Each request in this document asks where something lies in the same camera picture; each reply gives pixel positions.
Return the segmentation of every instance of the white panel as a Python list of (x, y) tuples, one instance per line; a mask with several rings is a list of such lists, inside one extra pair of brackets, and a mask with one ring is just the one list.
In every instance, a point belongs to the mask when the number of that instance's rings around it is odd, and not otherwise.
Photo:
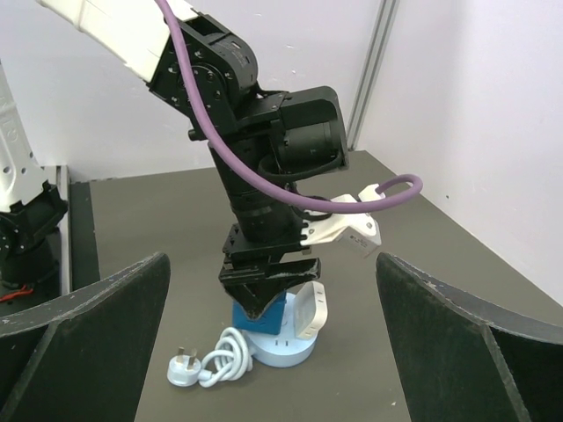
[(401, 2), (360, 147), (563, 303), (561, 40), (558, 0)]
[[(251, 45), (264, 88), (331, 85), (347, 119), (380, 0), (190, 3)], [(67, 164), (75, 180), (212, 165), (205, 142), (187, 139), (187, 118), (52, 11), (0, 0), (0, 27), (0, 57), (42, 164)]]

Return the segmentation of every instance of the coiled white cord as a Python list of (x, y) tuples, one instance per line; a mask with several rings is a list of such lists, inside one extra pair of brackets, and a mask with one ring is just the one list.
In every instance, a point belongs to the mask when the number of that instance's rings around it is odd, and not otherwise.
[(225, 328), (215, 345), (215, 350), (201, 361), (201, 369), (214, 361), (216, 371), (206, 380), (200, 380), (202, 387), (212, 387), (220, 381), (236, 381), (246, 372), (252, 371), (252, 356), (245, 337), (236, 328)]
[[(206, 369), (213, 361), (216, 372)], [(179, 387), (189, 387), (197, 382), (204, 388), (214, 386), (220, 381), (236, 381), (246, 372), (252, 371), (252, 353), (245, 337), (236, 328), (225, 328), (219, 337), (215, 350), (201, 360), (180, 349), (168, 364), (168, 381)]]

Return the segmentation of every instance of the purple hose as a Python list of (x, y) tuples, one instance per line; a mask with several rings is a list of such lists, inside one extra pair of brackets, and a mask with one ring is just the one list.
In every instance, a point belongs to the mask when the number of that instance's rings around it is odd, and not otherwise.
[(318, 211), (320, 213), (333, 213), (333, 214), (361, 214), (371, 213), (374, 211), (381, 211), (387, 208), (396, 207), (408, 200), (411, 200), (422, 190), (422, 180), (414, 175), (401, 175), (383, 183), (377, 191), (382, 193), (388, 187), (394, 186), (397, 183), (407, 182), (412, 186), (389, 198), (382, 200), (374, 200), (369, 202), (358, 203), (341, 203), (331, 202), (326, 200), (314, 200), (307, 198), (276, 186), (267, 180), (261, 178), (254, 171), (249, 169), (238, 157), (230, 150), (225, 144), (221, 136), (217, 133), (215, 126), (209, 118), (205, 105), (201, 99), (197, 83), (195, 82), (194, 74), (192, 73), (192, 63), (190, 62), (189, 54), (187, 52), (186, 43), (182, 35), (181, 28), (179, 27), (178, 20), (172, 12), (167, 0), (155, 0), (158, 7), (162, 11), (166, 24), (170, 28), (170, 35), (172, 44), (178, 56), (178, 65), (184, 85), (186, 86), (187, 95), (194, 109), (195, 118), (200, 124), (203, 134), (206, 135), (211, 146), (216, 151), (219, 157), (229, 165), (229, 167), (237, 173), (237, 175), (246, 181), (249, 185), (263, 192), (264, 194), (280, 201), (285, 202), (294, 207), (308, 209), (310, 211)]

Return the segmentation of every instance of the purple cable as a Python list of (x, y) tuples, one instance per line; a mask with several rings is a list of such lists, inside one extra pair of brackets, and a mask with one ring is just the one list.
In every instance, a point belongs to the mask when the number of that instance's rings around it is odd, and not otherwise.
[(180, 73), (182, 75), (184, 85), (186, 86), (187, 95), (192, 104), (192, 108), (194, 109), (195, 118), (199, 122), (203, 134), (206, 135), (209, 143), (218, 156), (221, 157), (222, 160), (229, 165), (229, 167), (237, 173), (240, 178), (246, 181), (246, 183), (275, 200), (285, 202), (286, 204), (294, 207), (308, 209), (310, 211), (318, 211), (319, 213), (333, 214), (362, 214), (381, 211), (401, 205), (420, 193), (422, 190), (422, 180), (418, 176), (411, 174), (404, 174), (388, 180), (379, 186), (377, 192), (382, 193), (387, 188), (402, 182), (412, 184), (409, 189), (392, 195), (389, 198), (357, 203), (314, 200), (312, 198), (307, 198), (296, 193), (286, 191), (285, 189), (282, 189), (279, 186), (261, 178), (254, 171), (249, 169), (242, 161), (240, 161), (240, 159), (230, 150), (223, 139), (221, 139), (221, 136), (217, 133), (213, 122), (207, 114), (197, 83), (195, 82), (194, 74), (192, 73), (192, 63), (190, 62), (186, 43), (184, 42), (184, 37), (178, 20), (176, 19), (176, 16), (174, 15), (167, 0), (155, 0), (155, 2), (162, 11), (166, 24), (170, 28), (172, 44), (176, 50), (176, 55), (178, 56)]

